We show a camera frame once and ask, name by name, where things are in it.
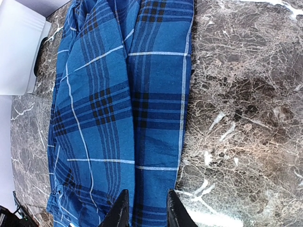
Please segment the blue plaid long sleeve shirt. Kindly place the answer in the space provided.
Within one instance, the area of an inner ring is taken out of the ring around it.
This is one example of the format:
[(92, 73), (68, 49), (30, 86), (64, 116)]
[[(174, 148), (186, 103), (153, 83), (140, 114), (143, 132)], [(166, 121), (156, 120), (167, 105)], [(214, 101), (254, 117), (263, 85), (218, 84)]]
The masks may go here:
[(56, 227), (97, 227), (127, 190), (130, 227), (166, 227), (191, 78), (192, 0), (73, 0), (48, 134)]

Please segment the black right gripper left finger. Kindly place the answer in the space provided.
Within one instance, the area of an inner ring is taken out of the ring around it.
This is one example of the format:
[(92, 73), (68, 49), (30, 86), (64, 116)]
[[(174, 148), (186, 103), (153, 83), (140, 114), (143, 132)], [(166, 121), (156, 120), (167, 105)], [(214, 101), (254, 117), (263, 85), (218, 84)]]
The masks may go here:
[(99, 227), (129, 227), (129, 192), (124, 189)]

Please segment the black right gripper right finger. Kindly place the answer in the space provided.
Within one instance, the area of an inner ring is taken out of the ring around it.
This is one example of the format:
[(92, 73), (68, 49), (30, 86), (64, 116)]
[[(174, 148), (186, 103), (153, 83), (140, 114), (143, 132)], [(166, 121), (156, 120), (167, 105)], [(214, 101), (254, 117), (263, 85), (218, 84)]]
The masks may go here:
[(167, 195), (167, 226), (197, 227), (173, 189)]

